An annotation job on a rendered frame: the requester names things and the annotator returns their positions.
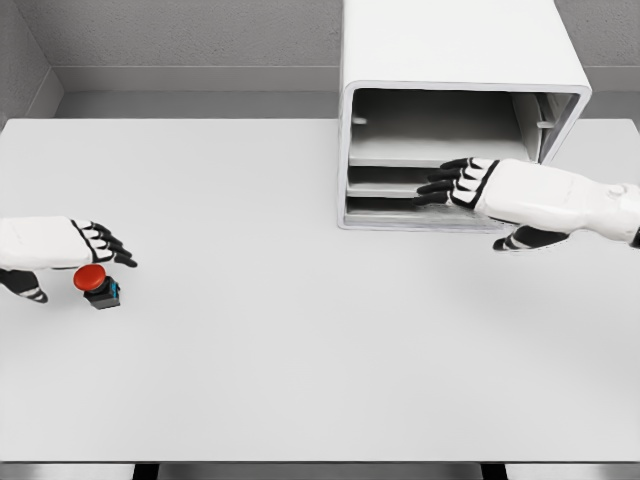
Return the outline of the white tabletop storage cabinet shell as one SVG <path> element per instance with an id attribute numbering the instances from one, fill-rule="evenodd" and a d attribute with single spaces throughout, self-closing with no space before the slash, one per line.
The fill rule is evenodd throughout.
<path id="1" fill-rule="evenodd" d="M 465 157 L 550 162 L 592 88 L 554 0 L 344 0 L 338 222 L 495 233 L 419 186 Z"/>

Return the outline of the red button load switch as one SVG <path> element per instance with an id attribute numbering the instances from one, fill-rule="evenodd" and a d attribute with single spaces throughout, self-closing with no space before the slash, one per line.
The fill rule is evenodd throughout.
<path id="1" fill-rule="evenodd" d="M 74 286 L 98 310 L 120 305 L 120 287 L 114 278 L 98 264 L 80 267 L 73 275 Z"/>

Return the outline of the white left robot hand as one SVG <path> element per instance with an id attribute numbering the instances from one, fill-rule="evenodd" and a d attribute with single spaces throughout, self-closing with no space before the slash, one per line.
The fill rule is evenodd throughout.
<path id="1" fill-rule="evenodd" d="M 75 269 L 87 264 L 137 266 L 105 226 L 65 216 L 0 218 L 0 285 L 33 302 L 48 302 L 38 270 Z"/>

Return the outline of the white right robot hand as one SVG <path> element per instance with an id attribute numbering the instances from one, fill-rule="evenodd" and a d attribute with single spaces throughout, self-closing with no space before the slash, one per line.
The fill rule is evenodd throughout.
<path id="1" fill-rule="evenodd" d="M 582 175 L 515 159 L 479 157 L 442 164 L 419 187 L 413 204 L 454 205 L 516 229 L 496 240 L 499 252 L 562 242 L 588 226 L 603 186 Z"/>

